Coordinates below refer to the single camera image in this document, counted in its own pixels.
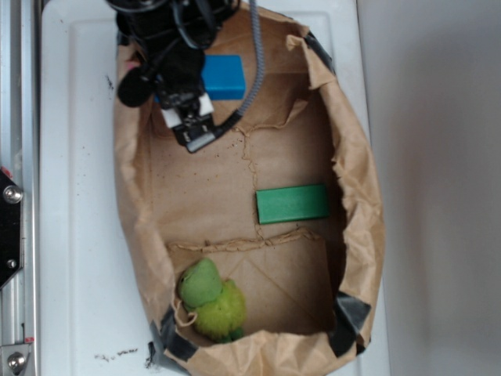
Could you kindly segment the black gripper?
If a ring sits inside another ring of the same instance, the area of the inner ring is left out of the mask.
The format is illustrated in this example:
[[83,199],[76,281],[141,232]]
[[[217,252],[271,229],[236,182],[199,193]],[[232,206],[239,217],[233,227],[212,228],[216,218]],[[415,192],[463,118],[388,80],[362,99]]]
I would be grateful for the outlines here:
[[135,49],[117,90],[127,107],[140,107],[156,96],[165,108],[190,103],[206,92],[202,79],[204,52],[189,47],[175,31],[150,36],[118,32],[119,45]]

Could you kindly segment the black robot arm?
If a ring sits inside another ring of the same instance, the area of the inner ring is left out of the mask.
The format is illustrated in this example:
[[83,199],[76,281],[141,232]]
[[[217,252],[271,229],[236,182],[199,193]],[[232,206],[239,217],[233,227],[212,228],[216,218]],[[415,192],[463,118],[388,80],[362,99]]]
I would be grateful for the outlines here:
[[139,107],[158,95],[169,104],[205,92],[204,51],[240,1],[108,1],[116,12],[121,42],[134,43],[142,62],[121,79],[118,98]]

